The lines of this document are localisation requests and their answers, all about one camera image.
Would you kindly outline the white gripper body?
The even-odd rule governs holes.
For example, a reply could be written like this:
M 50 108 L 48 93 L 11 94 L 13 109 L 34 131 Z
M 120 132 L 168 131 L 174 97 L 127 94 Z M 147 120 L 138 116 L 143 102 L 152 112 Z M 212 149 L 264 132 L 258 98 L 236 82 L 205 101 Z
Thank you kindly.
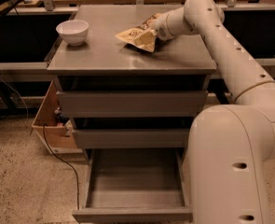
M 163 41 L 185 35 L 187 26 L 184 9 L 181 7 L 160 14 L 151 22 L 151 28 L 156 32 L 157 37 Z

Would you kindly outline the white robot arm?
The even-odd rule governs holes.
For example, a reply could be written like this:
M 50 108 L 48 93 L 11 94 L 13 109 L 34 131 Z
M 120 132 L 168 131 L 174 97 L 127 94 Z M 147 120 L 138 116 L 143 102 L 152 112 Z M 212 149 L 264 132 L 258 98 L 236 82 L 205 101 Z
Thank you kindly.
M 270 224 L 263 162 L 275 158 L 275 80 L 223 24 L 213 0 L 186 0 L 153 23 L 158 38 L 198 34 L 233 102 L 204 109 L 188 136 L 194 224 Z

